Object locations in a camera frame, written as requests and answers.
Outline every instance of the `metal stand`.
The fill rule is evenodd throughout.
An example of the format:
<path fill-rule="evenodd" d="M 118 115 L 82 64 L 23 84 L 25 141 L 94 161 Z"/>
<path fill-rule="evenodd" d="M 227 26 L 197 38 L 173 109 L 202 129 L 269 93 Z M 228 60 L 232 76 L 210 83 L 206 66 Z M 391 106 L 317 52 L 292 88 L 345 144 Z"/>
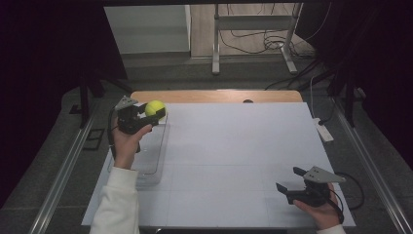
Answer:
<path fill-rule="evenodd" d="M 301 5 L 302 3 L 297 3 L 292 16 L 219 16 L 218 4 L 215 4 L 212 74 L 219 74 L 218 33 L 220 30 L 288 30 L 281 52 L 289 72 L 297 74 L 297 68 L 291 59 L 289 44 L 294 34 Z"/>
<path fill-rule="evenodd" d="M 92 95 L 95 98 L 103 98 L 104 96 L 104 89 L 100 80 L 105 80 L 112 85 L 115 85 L 122 90 L 126 91 L 128 94 L 133 93 L 133 88 L 125 85 L 119 80 L 112 79 L 104 72 L 99 70 L 95 70 L 93 73 L 82 74 L 79 78 L 79 87 L 80 87 L 80 100 L 81 100 L 81 114 L 82 114 L 82 123 L 80 125 L 80 129 L 83 129 L 90 117 L 90 109 L 89 109 L 89 94 L 88 90 L 91 91 Z"/>

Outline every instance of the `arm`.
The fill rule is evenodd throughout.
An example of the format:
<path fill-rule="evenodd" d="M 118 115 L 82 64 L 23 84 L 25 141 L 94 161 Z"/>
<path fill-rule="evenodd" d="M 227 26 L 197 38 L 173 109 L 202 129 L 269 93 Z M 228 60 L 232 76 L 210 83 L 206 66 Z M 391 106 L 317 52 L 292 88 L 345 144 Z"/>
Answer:
<path fill-rule="evenodd" d="M 113 131 L 117 156 L 106 186 L 100 193 L 100 204 L 94 215 L 91 233 L 139 233 L 138 204 L 135 189 L 137 171 L 131 170 L 134 153 L 142 137 L 152 130 L 148 125 L 130 136 Z"/>
<path fill-rule="evenodd" d="M 331 183 L 328 184 L 331 191 L 334 187 Z M 331 201 L 337 204 L 337 198 L 333 192 L 331 192 Z M 308 213 L 316 222 L 316 226 L 319 229 L 318 234 L 345 234 L 343 226 L 340 224 L 338 215 L 334 208 L 329 204 L 324 204 L 320 207 L 314 208 L 303 202 L 294 200 L 294 205 L 302 211 Z"/>

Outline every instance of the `white sleeve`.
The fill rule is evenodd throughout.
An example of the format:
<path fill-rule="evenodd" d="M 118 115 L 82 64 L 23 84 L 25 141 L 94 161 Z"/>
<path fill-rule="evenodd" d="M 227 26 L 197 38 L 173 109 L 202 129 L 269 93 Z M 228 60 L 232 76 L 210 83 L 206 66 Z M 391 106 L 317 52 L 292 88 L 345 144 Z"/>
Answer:
<path fill-rule="evenodd" d="M 112 168 L 100 192 L 91 234 L 138 234 L 137 171 Z"/>
<path fill-rule="evenodd" d="M 324 230 L 317 231 L 317 234 L 346 234 L 341 224 Z"/>

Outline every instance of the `yellow ball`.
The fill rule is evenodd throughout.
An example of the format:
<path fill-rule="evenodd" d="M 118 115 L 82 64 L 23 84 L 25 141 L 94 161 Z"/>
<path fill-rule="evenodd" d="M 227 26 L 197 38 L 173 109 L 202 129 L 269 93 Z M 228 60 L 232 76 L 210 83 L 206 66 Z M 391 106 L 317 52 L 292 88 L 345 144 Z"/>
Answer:
<path fill-rule="evenodd" d="M 161 102 L 160 100 L 151 100 L 146 104 L 145 115 L 146 116 L 155 115 L 156 112 L 161 109 L 166 109 L 163 102 Z"/>

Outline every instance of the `human hand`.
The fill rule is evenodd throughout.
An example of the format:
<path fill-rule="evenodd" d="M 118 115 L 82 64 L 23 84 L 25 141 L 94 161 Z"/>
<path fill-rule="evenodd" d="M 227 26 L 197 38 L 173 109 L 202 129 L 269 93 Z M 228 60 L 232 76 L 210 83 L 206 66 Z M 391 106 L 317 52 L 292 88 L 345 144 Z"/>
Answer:
<path fill-rule="evenodd" d="M 139 141 L 144 135 L 152 131 L 152 125 L 146 125 L 134 135 L 127 135 L 118 128 L 112 131 L 116 148 L 115 165 L 116 168 L 131 169 Z"/>
<path fill-rule="evenodd" d="M 328 183 L 328 187 L 331 191 L 334 191 L 334 187 L 331 183 Z M 333 192 L 330 192 L 330 196 L 331 201 L 337 205 L 336 195 Z M 293 203 L 296 207 L 308 213 L 314 219 L 319 230 L 327 229 L 340 224 L 337 212 L 328 203 L 316 208 L 298 200 L 294 200 Z"/>

